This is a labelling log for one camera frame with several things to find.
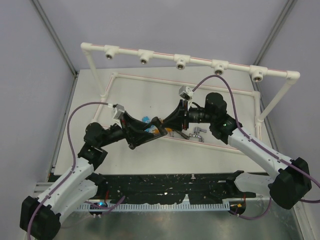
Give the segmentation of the dark long-spout faucet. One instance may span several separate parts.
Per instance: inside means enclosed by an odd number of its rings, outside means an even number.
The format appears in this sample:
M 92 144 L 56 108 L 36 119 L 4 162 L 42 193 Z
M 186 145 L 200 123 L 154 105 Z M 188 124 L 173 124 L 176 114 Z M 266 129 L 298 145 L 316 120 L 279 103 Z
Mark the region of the dark long-spout faucet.
M 163 125 L 162 125 L 163 122 L 162 122 L 162 120 L 161 120 L 159 117 L 155 116 L 155 117 L 153 117 L 153 118 L 150 118 L 150 120 L 151 120 L 151 122 L 150 122 L 149 124 L 146 124 L 146 129 L 149 128 L 150 125 L 154 125 L 155 128 L 158 128 L 158 129 L 164 128 Z M 157 137 L 157 136 L 161 136 L 161 137 L 166 136 L 166 135 L 164 135 L 164 134 L 153 134 L 153 135 L 155 135 L 156 137 Z

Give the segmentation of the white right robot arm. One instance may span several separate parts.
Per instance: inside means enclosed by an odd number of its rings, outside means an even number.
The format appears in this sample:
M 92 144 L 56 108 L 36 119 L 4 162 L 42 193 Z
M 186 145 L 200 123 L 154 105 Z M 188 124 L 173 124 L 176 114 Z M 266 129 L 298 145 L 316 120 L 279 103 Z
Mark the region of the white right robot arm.
M 268 177 L 240 173 L 226 185 L 231 197 L 243 192 L 269 196 L 280 207 L 290 210 L 312 188 L 308 163 L 285 156 L 252 136 L 239 123 L 237 117 L 227 113 L 223 96 L 211 92 L 205 97 L 204 107 L 189 107 L 187 100 L 180 100 L 177 108 L 163 120 L 163 126 L 172 130 L 186 130 L 190 123 L 209 124 L 217 139 L 241 151 L 268 174 Z

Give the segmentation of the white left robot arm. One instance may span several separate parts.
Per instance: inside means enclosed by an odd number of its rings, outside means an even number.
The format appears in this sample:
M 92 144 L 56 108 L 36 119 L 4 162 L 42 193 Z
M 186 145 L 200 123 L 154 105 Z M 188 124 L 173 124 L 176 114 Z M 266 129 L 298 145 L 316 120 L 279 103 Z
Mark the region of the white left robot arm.
M 108 129 L 97 122 L 90 123 L 85 129 L 84 146 L 72 155 L 71 167 L 39 196 L 28 196 L 22 202 L 20 228 L 28 239 L 54 239 L 64 221 L 84 201 L 106 195 L 103 177 L 94 172 L 108 154 L 102 149 L 104 146 L 125 139 L 134 149 L 167 133 L 158 117 L 145 123 L 124 113 L 120 123 Z

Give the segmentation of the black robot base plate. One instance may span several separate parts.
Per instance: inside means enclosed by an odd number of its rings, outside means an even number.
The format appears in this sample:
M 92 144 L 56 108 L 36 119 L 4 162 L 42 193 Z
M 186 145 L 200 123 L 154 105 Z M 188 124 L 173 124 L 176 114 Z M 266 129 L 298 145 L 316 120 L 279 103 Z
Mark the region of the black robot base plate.
M 124 198 L 124 204 L 174 205 L 188 198 L 191 204 L 216 204 L 224 199 L 255 198 L 253 192 L 242 192 L 234 184 L 234 173 L 206 174 L 129 174 L 89 177 L 97 183 L 93 199 L 109 200 L 112 204 Z

